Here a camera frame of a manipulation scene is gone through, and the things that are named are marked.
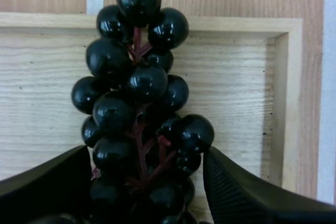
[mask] grape cluster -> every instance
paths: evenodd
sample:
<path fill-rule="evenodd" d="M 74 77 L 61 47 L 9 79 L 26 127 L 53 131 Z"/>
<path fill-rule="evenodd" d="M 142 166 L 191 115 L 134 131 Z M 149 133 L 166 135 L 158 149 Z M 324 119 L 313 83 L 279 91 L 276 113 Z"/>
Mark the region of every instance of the grape cluster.
<path fill-rule="evenodd" d="M 170 51 L 188 36 L 185 16 L 161 0 L 117 0 L 97 17 L 101 38 L 86 51 L 93 76 L 73 87 L 72 102 L 90 116 L 81 134 L 99 171 L 92 181 L 92 223 L 194 224 L 186 210 L 189 178 L 214 129 L 201 115 L 181 118 L 189 88 L 169 74 Z M 142 42 L 142 29 L 148 42 Z"/>

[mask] red stem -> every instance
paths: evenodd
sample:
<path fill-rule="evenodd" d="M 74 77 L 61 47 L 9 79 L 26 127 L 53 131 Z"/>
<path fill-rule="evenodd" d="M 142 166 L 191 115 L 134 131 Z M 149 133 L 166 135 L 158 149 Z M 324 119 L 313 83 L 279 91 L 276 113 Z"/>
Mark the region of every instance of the red stem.
<path fill-rule="evenodd" d="M 137 133 L 137 130 L 138 130 L 137 126 L 136 124 L 134 124 L 135 141 L 138 147 L 139 166 L 140 166 L 140 171 L 141 171 L 140 180 L 145 183 L 147 180 L 147 176 L 148 176 L 146 157 L 142 152 L 142 141 L 141 141 L 142 132 Z"/>
<path fill-rule="evenodd" d="M 132 48 L 131 45 L 127 44 L 127 50 L 128 52 L 130 53 L 130 55 L 132 56 L 133 60 L 135 60 L 135 51 L 134 49 Z"/>
<path fill-rule="evenodd" d="M 142 149 L 143 155 L 146 155 L 151 150 L 151 148 L 153 148 L 155 144 L 156 144 L 155 138 L 150 138 L 149 140 L 147 140 L 146 144 Z"/>
<path fill-rule="evenodd" d="M 153 48 L 152 44 L 147 42 L 141 49 L 140 49 L 140 57 L 144 56 Z"/>
<path fill-rule="evenodd" d="M 134 28 L 135 63 L 138 63 L 141 59 L 140 48 L 141 48 L 141 28 L 135 27 Z"/>
<path fill-rule="evenodd" d="M 163 164 L 160 164 L 157 166 L 157 168 L 153 171 L 153 173 L 149 176 L 147 180 L 147 184 L 151 184 L 155 181 L 155 179 L 165 170 L 167 169 L 171 164 L 170 161 L 176 156 L 177 152 L 172 151 L 168 157 L 164 160 Z"/>

